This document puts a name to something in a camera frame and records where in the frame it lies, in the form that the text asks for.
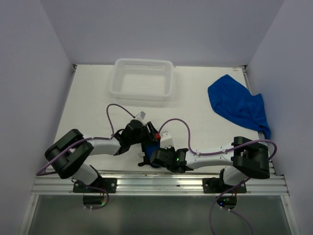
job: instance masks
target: gray wall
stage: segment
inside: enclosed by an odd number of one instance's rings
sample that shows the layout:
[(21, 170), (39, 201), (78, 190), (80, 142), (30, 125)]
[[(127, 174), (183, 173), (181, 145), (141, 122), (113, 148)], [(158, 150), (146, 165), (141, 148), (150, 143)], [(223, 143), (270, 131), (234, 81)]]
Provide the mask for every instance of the gray wall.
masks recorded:
[(18, 233), (53, 142), (71, 63), (38, 0), (0, 4), (0, 234)]
[(246, 65), (283, 0), (41, 0), (70, 60)]
[(312, 0), (285, 0), (248, 66), (279, 147), (275, 168), (286, 177), (303, 234), (313, 234), (312, 11)]

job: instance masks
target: tabletop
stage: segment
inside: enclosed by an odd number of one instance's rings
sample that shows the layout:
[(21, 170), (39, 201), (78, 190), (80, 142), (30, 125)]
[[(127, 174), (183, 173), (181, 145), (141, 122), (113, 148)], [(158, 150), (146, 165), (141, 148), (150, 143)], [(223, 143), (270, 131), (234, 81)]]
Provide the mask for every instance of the tabletop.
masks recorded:
[[(85, 135), (109, 137), (111, 128), (106, 117), (106, 106), (117, 103), (134, 115), (146, 113), (145, 122), (151, 121), (158, 130), (170, 118), (186, 121), (191, 130), (191, 146), (205, 152), (233, 141), (235, 136), (258, 139), (258, 132), (240, 127), (216, 114), (209, 101), (207, 88), (225, 74), (246, 86), (241, 68), (220, 67), (174, 67), (173, 94), (167, 101), (144, 101), (114, 98), (109, 92), (113, 71), (112, 65), (78, 65), (55, 141), (71, 129), (78, 129)], [(131, 117), (122, 109), (111, 106), (110, 117), (115, 131), (122, 129)], [(173, 137), (175, 149), (187, 147), (187, 129), (178, 122), (165, 125)], [(90, 156), (85, 163), (98, 170), (123, 172), (168, 172), (164, 168), (149, 165), (139, 167), (142, 162), (141, 147), (134, 145), (119, 156)], [(223, 166), (208, 166), (192, 171), (194, 173), (219, 173)]]

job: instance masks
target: plastic basket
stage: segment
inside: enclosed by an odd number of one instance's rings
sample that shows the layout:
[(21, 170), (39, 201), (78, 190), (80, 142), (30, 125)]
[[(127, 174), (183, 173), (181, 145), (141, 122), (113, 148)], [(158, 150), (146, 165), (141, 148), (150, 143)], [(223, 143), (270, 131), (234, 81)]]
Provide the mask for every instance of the plastic basket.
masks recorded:
[(110, 92), (122, 99), (166, 100), (173, 89), (173, 64), (164, 60), (118, 59)]

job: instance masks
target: purple cable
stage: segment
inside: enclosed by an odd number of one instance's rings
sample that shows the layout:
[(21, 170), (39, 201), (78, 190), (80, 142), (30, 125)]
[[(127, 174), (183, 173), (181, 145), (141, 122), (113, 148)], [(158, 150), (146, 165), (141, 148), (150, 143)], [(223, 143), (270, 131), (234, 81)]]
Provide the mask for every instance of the purple cable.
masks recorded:
[[(170, 121), (174, 121), (174, 120), (176, 120), (176, 121), (181, 121), (181, 122), (184, 123), (185, 126), (187, 127), (187, 131), (188, 131), (188, 149), (189, 149), (189, 151), (190, 151), (191, 153), (197, 155), (197, 152), (195, 152), (195, 151), (193, 151), (193, 150), (191, 149), (191, 145), (190, 145), (190, 140), (191, 140), (190, 128), (189, 128), (188, 124), (187, 124), (184, 120), (182, 120), (182, 119), (180, 119), (180, 118), (172, 118), (172, 119), (167, 120), (166, 122), (164, 122), (164, 123), (161, 125), (161, 127), (160, 127), (160, 129), (159, 129), (159, 133), (161, 132), (161, 130), (162, 130), (162, 128), (165, 126), (165, 124), (167, 124), (167, 123), (170, 122)], [(273, 141), (270, 141), (270, 140), (255, 140), (255, 141), (249, 141), (249, 142), (246, 142), (246, 143), (244, 143), (244, 144), (240, 144), (240, 145), (238, 145), (238, 146), (236, 146), (236, 147), (226, 149), (224, 152), (230, 152), (230, 151), (236, 150), (236, 149), (238, 149), (238, 148), (242, 148), (242, 147), (245, 147), (245, 146), (247, 146), (247, 145), (250, 145), (250, 144), (253, 144), (253, 143), (259, 143), (259, 142), (271, 143), (271, 144), (274, 146), (274, 151), (273, 151), (273, 153), (270, 155), (270, 157), (268, 158), (268, 160), (271, 160), (271, 159), (274, 157), (274, 155), (276, 154), (276, 152), (277, 152), (277, 145), (276, 145)], [(217, 154), (221, 154), (221, 153), (224, 153), (224, 152), (223, 152), (223, 151), (218, 151), (218, 152), (212, 152), (212, 153), (200, 153), (199, 155), (200, 155), (200, 156), (212, 156), (212, 155), (217, 155)], [(213, 225), (212, 225), (212, 212), (213, 212), (214, 205), (217, 203), (218, 199), (219, 199), (221, 196), (223, 196), (225, 193), (228, 193), (228, 192), (230, 192), (230, 191), (232, 191), (232, 190), (238, 188), (241, 184), (246, 183), (246, 182), (247, 182), (248, 180), (250, 180), (250, 179), (251, 179), (251, 178), (247, 178), (247, 179), (241, 181), (239, 184), (237, 184), (237, 185), (231, 187), (230, 189), (226, 190), (225, 192), (222, 192), (219, 196), (216, 197), (216, 199), (215, 199), (214, 202), (212, 203), (211, 208), (210, 208), (210, 212), (209, 212), (209, 224), (210, 224), (210, 229), (211, 229), (213, 235), (216, 235), (216, 233), (215, 233), (215, 231), (214, 231), (214, 229), (213, 229)], [(254, 234), (253, 228), (252, 228), (251, 224), (248, 222), (248, 220), (247, 220), (246, 218), (244, 218), (244, 217), (243, 217), (241, 214), (239, 214), (238, 212), (233, 211), (233, 213), (237, 214), (239, 217), (241, 217), (242, 219), (244, 219), (244, 220), (247, 222), (248, 226), (249, 226), (250, 229), (251, 229), (251, 234), (253, 235), (253, 234)]]
[(119, 104), (109, 104), (107, 106), (107, 117), (108, 117), (108, 121), (109, 121), (109, 124), (110, 124), (110, 127), (111, 127), (111, 130), (112, 130), (112, 134), (111, 134), (111, 137), (110, 139), (113, 138), (113, 135), (114, 135), (114, 127), (113, 127), (113, 124), (112, 124), (112, 121), (111, 121), (111, 118), (110, 118), (110, 115), (109, 115), (109, 107), (110, 106), (117, 106), (117, 107), (120, 107), (121, 109), (123, 109), (126, 113), (128, 113), (130, 116), (132, 116), (133, 118), (135, 118), (135, 116), (129, 112), (127, 109), (125, 109), (123, 106), (119, 105)]
[(107, 201), (104, 203), (104, 205), (99, 206), (99, 207), (89, 207), (89, 209), (91, 209), (91, 210), (98, 210), (98, 209), (104, 208), (104, 207), (107, 205), (107, 203), (109, 202), (110, 196), (109, 196), (109, 194), (108, 194), (108, 192), (107, 192), (106, 190), (104, 190), (103, 188), (96, 188), (96, 187), (93, 187), (93, 186), (86, 185), (86, 184), (84, 184), (84, 183), (81, 182), (81, 181), (79, 181), (79, 182), (80, 182), (83, 186), (85, 186), (85, 187), (87, 187), (87, 188), (89, 188), (89, 189), (98, 190), (98, 191), (100, 191), (100, 192), (102, 192), (102, 193), (105, 193), (105, 194), (107, 195)]
[(50, 162), (46, 163), (39, 171), (37, 171), (36, 176), (43, 176), (43, 175), (52, 175), (55, 174), (56, 172), (46, 172), (45, 170), (47, 169), (48, 166), (52, 165), (55, 161), (57, 161), (60, 157), (62, 157), (65, 153), (67, 153), (71, 148), (74, 148), (75, 146), (77, 146), (80, 143), (83, 143), (85, 141), (90, 141), (90, 140), (109, 140), (109, 138), (106, 137), (89, 137), (89, 138), (85, 138), (79, 141), (76, 141), (75, 143), (72, 143), (69, 147), (67, 147), (66, 149), (64, 149), (61, 153), (59, 153), (54, 159), (52, 159)]

